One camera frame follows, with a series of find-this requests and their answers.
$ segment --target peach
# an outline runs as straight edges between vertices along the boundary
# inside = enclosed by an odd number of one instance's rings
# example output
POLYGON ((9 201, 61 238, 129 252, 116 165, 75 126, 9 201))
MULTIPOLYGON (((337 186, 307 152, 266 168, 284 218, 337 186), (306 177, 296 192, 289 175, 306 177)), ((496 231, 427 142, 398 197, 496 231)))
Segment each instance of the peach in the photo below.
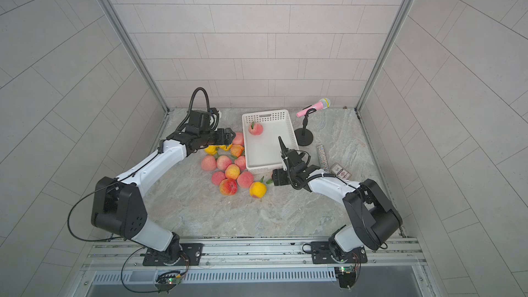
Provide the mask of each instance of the peach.
POLYGON ((262 127, 262 124, 253 122, 251 125, 249 125, 249 133, 253 135, 261 135, 262 131, 264 131, 264 128, 262 127))
POLYGON ((226 155, 221 155, 218 157, 218 160, 216 160, 216 167, 222 171, 225 171, 229 165, 231 165, 233 162, 229 157, 226 155))
POLYGON ((233 139, 233 144, 244 145, 244 135, 242 132, 237 132, 236 136, 233 139))
POLYGON ((237 182, 233 179, 224 179, 220 182, 220 192, 222 195, 234 195, 237 192, 237 182))
POLYGON ((225 173, 226 178, 236 179, 240 175, 240 168, 236 164, 231 164, 225 170, 225 173))
POLYGON ((231 155, 235 157, 240 157, 242 155, 242 151, 244 150, 244 146, 241 146, 240 144, 234 144, 233 147, 231 147, 231 155))
POLYGON ((254 180, 255 177, 251 174, 251 172, 244 171, 238 176, 236 181, 242 188, 249 188, 254 180))
POLYGON ((202 163, 200 165, 204 171, 213 171, 216 169, 215 157, 213 155, 207 155, 202 159, 202 163))
POLYGON ((225 180, 226 175, 222 171, 217 171, 213 173, 213 176, 211 177, 211 182, 213 185, 219 186, 222 180, 225 180))
POLYGON ((262 182, 255 181, 251 184, 249 187, 249 195, 253 198, 262 198, 264 194, 266 193, 266 185, 264 185, 262 182))
POLYGON ((234 160, 234 163, 238 165, 240 168, 240 171, 243 171, 246 169, 246 156, 240 156, 237 159, 234 160))

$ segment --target black cable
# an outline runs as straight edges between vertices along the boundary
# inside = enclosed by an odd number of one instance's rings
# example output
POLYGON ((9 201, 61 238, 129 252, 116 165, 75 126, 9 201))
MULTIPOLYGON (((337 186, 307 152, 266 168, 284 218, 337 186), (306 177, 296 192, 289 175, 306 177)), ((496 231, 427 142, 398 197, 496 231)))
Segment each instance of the black cable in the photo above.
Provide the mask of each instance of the black cable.
POLYGON ((198 93, 199 90, 201 90, 203 94, 205 95, 205 103, 207 105, 207 111, 209 112, 209 109, 211 109, 209 107, 209 96, 207 95, 207 91, 203 87, 197 87, 194 90, 193 95, 191 95, 191 100, 189 101, 189 109, 187 110, 187 116, 185 116, 183 121, 181 121, 181 123, 178 125, 178 127, 176 128, 177 131, 181 131, 183 129, 183 125, 185 125, 185 122, 187 122, 187 120, 189 119, 191 115, 191 110, 193 109, 194 97, 196 96, 196 93, 198 93))
POLYGON ((139 169, 137 169, 136 171, 132 172, 132 173, 131 173, 130 175, 128 175, 127 177, 125 177, 125 178, 123 178, 123 179, 121 179, 121 180, 119 180, 119 181, 115 181, 115 182, 109 184, 108 186, 104 186, 104 187, 102 187, 102 188, 96 189, 96 190, 94 190, 93 192, 89 193, 88 195, 83 196, 80 200, 78 200, 77 203, 75 203, 75 204, 71 207, 70 212, 69 212, 69 214, 68 214, 68 219, 66 220, 66 225, 67 225, 67 227, 68 227, 68 231, 70 232, 71 236, 73 236, 73 237, 76 238, 77 240, 81 240, 81 241, 85 241, 85 242, 104 242, 104 241, 115 240, 116 238, 121 238, 120 236, 118 236, 118 237, 102 238, 102 239, 100 239, 100 240, 87 240, 87 239, 85 239, 85 238, 79 237, 79 236, 75 235, 75 234, 71 231, 71 227, 70 227, 70 217, 71 217, 71 213, 73 212, 73 209, 75 209, 75 207, 77 206, 77 204, 81 203, 82 200, 84 200, 85 198, 87 198, 88 196, 90 196, 90 195, 92 195, 92 194, 95 194, 95 193, 98 192, 98 191, 101 191, 101 190, 103 190, 103 189, 107 189, 108 187, 113 186, 113 185, 115 185, 115 184, 118 183, 118 182, 122 182, 122 181, 125 180, 125 179, 128 179, 128 178, 130 178, 130 177, 133 177, 133 176, 134 176, 139 170, 141 170, 142 168, 144 168, 144 166, 146 166, 147 164, 149 164, 150 162, 152 162, 152 160, 154 160, 154 159, 156 158, 156 156, 159 155, 159 154, 160 154, 159 152, 156 153, 156 154, 154 155, 154 157, 152 157, 148 162, 146 162, 145 164, 143 164, 139 169))
POLYGON ((135 291, 135 290, 132 290, 130 289, 129 287, 125 286, 125 281, 123 281, 123 269, 125 268, 125 265, 127 263, 127 261, 132 258, 132 256, 140 251, 141 249, 144 249, 146 248, 145 246, 142 246, 141 248, 137 249, 136 251, 132 252, 132 254, 127 258, 127 260, 123 263, 123 266, 121 267, 121 284, 123 285, 123 287, 125 287, 126 290, 130 291, 130 292, 135 292, 135 293, 151 293, 151 292, 160 292, 159 290, 152 290, 152 291, 135 291))

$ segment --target marble surface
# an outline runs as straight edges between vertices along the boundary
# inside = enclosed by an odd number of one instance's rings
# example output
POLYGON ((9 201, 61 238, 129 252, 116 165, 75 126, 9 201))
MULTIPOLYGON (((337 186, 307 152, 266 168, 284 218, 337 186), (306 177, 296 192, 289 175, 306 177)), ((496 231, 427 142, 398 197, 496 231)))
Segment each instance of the marble surface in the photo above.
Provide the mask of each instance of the marble surface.
MULTIPOLYGON (((172 133, 184 118, 186 109, 175 109, 163 134, 172 133)), ((221 109, 219 128, 242 129, 242 114, 269 109, 221 109)), ((294 129, 303 119, 288 109, 294 129)), ((353 109, 325 109, 312 114, 308 129, 313 132, 310 146, 300 147, 319 165, 316 147, 324 145, 328 164, 341 164, 350 180, 367 178, 380 181, 360 122, 353 109)), ((163 175, 145 195, 149 217, 163 228, 180 236, 329 236, 350 224, 342 203, 291 186, 267 186, 262 199, 250 197, 240 188, 235 195, 224 196, 211 183, 211 172, 203 172, 203 151, 192 154, 163 175)), ((260 180, 263 175, 255 175, 260 180)), ((265 181, 271 176, 266 174, 265 181)))

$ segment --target red peach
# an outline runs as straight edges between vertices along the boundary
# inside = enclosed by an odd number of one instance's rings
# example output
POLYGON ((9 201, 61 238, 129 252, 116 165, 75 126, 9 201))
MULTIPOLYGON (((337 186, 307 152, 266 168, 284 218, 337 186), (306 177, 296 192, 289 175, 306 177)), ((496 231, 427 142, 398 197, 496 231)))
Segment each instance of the red peach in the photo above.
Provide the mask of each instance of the red peach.
POLYGON ((249 133, 253 135, 261 135, 262 131, 264 131, 264 128, 262 127, 262 124, 253 122, 251 125, 249 125, 249 133))
POLYGON ((242 188, 249 188, 254 180, 255 177, 251 174, 251 172, 244 171, 238 176, 236 181, 242 188))
POLYGON ((236 179, 240 175, 240 168, 236 164, 231 164, 225 170, 225 173, 226 178, 236 179))
POLYGON ((226 175, 222 171, 217 171, 213 173, 213 176, 211 177, 211 182, 213 185, 219 186, 222 180, 225 180, 226 175))
POLYGON ((235 156, 235 157, 240 157, 240 155, 242 155, 242 151, 244 150, 244 146, 240 145, 240 144, 234 144, 232 147, 231 147, 231 155, 235 156))
POLYGON ((207 155, 202 159, 201 163, 202 170, 204 171, 212 171, 216 169, 216 160, 213 155, 207 155))
POLYGON ((242 132, 237 132, 236 136, 233 139, 233 144, 244 145, 244 135, 242 134, 242 132))
POLYGON ((237 159, 234 160, 234 163, 238 165, 240 168, 240 171, 243 171, 246 169, 246 156, 240 156, 237 159))
POLYGON ((216 160, 216 167, 222 171, 225 171, 225 169, 228 168, 229 165, 231 165, 233 162, 231 162, 231 159, 227 157, 226 155, 222 155, 218 157, 218 160, 216 160))
POLYGON ((233 179, 224 179, 220 182, 220 192, 222 195, 234 195, 237 192, 237 182, 233 179))

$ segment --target metal bracket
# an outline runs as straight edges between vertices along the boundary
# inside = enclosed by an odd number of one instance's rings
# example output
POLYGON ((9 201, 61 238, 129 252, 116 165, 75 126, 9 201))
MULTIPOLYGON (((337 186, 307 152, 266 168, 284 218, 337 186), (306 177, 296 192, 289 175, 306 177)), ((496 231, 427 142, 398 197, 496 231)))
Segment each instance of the metal bracket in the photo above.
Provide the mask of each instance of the metal bracket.
MULTIPOLYGON (((312 250, 317 250, 318 252, 312 254, 312 262, 314 264, 340 264, 332 257, 330 251, 324 252, 321 250, 329 250, 329 242, 310 242, 310 247, 312 250)), ((352 253, 356 254, 359 257, 360 263, 364 264, 367 262, 366 252, 364 247, 355 248, 352 250, 352 253)), ((348 259, 344 263, 354 263, 352 259, 348 259)))
MULTIPOLYGON (((198 266, 200 258, 202 257, 202 243, 181 243, 181 250, 189 258, 189 266, 198 266)), ((172 265, 165 265, 155 257, 145 254, 143 258, 143 266, 185 266, 185 260, 180 257, 177 262, 172 265)))

